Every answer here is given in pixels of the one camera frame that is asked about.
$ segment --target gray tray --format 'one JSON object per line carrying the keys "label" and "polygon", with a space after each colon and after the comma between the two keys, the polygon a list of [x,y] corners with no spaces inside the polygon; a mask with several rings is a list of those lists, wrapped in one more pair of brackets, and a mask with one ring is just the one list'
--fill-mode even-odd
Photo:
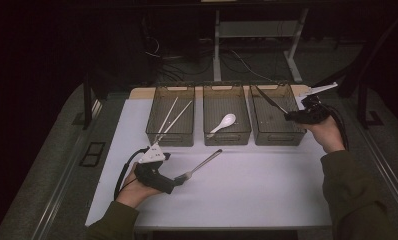
{"label": "gray tray", "polygon": [[[210,136],[223,117],[233,113],[236,121]],[[243,86],[239,82],[206,82],[203,87],[203,130],[206,146],[246,145],[251,125]]]}
{"label": "gray tray", "polygon": [[[160,130],[165,118],[168,115],[175,99],[178,97],[171,114],[165,121],[165,125]],[[189,103],[180,118],[174,123],[170,130],[163,135],[162,133],[172,124],[175,118]],[[162,135],[159,142],[160,146],[172,147],[191,147],[193,146],[194,129],[194,106],[195,106],[195,88],[193,84],[170,84],[156,87],[153,98],[152,108],[149,114],[149,120],[146,127],[146,134],[150,144],[153,144]]]}
{"label": "gray tray", "polygon": [[[259,85],[258,87],[286,111],[298,110],[290,85],[271,86],[275,89],[265,89],[264,86]],[[299,145],[306,130],[298,127],[293,121],[286,121],[284,114],[279,109],[271,106],[261,97],[255,84],[250,86],[248,102],[256,145]]]}

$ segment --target floor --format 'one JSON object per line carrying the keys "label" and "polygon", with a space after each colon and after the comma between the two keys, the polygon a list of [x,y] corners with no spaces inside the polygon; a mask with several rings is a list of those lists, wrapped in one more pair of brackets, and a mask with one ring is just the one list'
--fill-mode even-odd
{"label": "floor", "polygon": [[[168,61],[158,65],[157,82],[212,81],[212,55],[206,40],[203,44],[203,57],[199,61],[186,61],[176,53],[163,56]],[[258,76],[262,75],[269,82],[287,80],[293,83],[282,55],[288,46],[288,40],[223,43],[223,80],[249,81],[262,79]],[[303,84],[312,86],[347,66],[361,49],[360,45],[345,45],[338,49],[334,46],[335,42],[331,39],[300,42],[295,61]],[[84,222],[127,96],[127,92],[110,93],[106,100],[100,101],[91,126],[83,130],[80,121],[77,121],[83,113],[82,86],[74,90],[2,223],[0,239],[84,238]],[[380,183],[380,193],[388,205],[389,218],[398,229],[398,191],[392,193],[395,192],[394,186],[380,173],[380,164],[376,164],[380,159],[389,159],[387,162],[398,179],[398,121],[374,92],[370,92],[368,108],[380,116],[383,125],[371,126],[368,130],[356,121],[356,94],[341,99],[335,90],[330,90],[320,97],[344,116],[351,152]],[[79,166],[91,142],[105,143],[100,161],[96,167]],[[176,239],[168,237],[168,234],[155,233],[154,239]],[[202,239],[202,235],[207,239],[332,239],[329,228],[299,229],[293,233],[243,232],[236,238],[222,233],[212,236],[206,235],[212,233],[190,234],[189,239],[193,239],[193,235],[197,239]]]}

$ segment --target person's right hand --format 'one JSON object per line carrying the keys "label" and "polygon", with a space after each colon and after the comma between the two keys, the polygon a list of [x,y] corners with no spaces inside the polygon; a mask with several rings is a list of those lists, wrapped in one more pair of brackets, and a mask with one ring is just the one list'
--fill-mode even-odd
{"label": "person's right hand", "polygon": [[339,128],[332,116],[329,116],[319,124],[298,125],[311,131],[315,140],[323,147],[326,153],[345,150]]}

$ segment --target hand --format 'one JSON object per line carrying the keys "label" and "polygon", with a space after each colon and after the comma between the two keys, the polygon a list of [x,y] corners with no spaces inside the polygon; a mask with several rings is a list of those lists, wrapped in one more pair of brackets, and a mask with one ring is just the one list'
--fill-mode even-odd
{"label": "hand", "polygon": [[124,184],[116,201],[132,208],[136,208],[141,202],[146,198],[162,193],[151,187],[147,187],[139,182],[134,174],[134,169],[136,169],[137,162],[133,164],[130,174],[125,178]]}
{"label": "hand", "polygon": [[299,126],[311,131],[326,153],[345,150],[339,128],[332,116],[319,124],[299,124]]}

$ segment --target spoon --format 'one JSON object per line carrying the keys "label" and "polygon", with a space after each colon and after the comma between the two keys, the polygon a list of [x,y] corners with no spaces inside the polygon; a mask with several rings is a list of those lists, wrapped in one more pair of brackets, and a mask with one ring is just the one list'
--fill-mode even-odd
{"label": "spoon", "polygon": [[220,124],[214,128],[210,133],[208,134],[208,138],[211,138],[214,136],[214,133],[216,133],[217,131],[219,131],[221,128],[226,128],[228,126],[231,126],[234,122],[236,121],[236,115],[234,115],[233,113],[229,113],[227,115],[224,116],[224,118],[221,120]]}

